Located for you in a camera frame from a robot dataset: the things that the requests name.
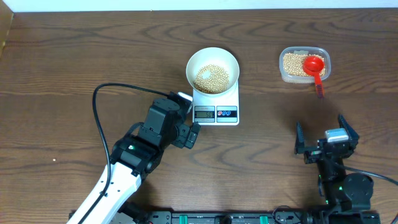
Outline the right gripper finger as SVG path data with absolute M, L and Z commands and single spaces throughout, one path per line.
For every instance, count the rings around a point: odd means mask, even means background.
M 299 122 L 296 123 L 296 140 L 294 153 L 295 154 L 303 154 L 305 150 L 305 138 L 303 135 L 303 129 Z
M 339 122 L 340 128 L 343 128 L 346 130 L 349 140 L 358 140 L 359 139 L 359 135 L 357 134 L 357 132 L 347 123 L 347 121 L 345 120 L 345 118 L 342 114 L 338 115 L 338 122 Z

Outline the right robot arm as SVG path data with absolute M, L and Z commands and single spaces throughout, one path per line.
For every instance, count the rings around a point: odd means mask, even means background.
M 296 124 L 294 153 L 302 154 L 304 163 L 318 167 L 318 188 L 326 204 L 309 208 L 303 213 L 302 223 L 365 223 L 363 212 L 371 208 L 374 181 L 368 174 L 348 168 L 343 159 L 349 158 L 358 145 L 359 135 L 338 116 L 340 127 L 330 129 L 316 146 L 306 146 L 303 129 Z

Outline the red plastic measuring scoop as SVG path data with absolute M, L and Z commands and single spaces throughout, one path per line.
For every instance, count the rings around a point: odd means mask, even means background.
M 317 92 L 318 98 L 324 97 L 324 89 L 323 83 L 320 78 L 320 74 L 324 69 L 324 62 L 322 59 L 316 56 L 308 56 L 303 61 L 303 70 L 307 75 L 310 75 L 314 78 L 315 89 Z

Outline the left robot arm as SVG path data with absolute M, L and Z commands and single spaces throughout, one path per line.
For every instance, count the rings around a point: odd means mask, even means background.
M 157 98 L 138 133 L 125 134 L 113 146 L 110 164 L 100 180 L 69 219 L 69 223 L 109 223 L 159 164 L 169 145 L 191 149 L 200 125 L 185 124 L 193 98 L 182 92 Z

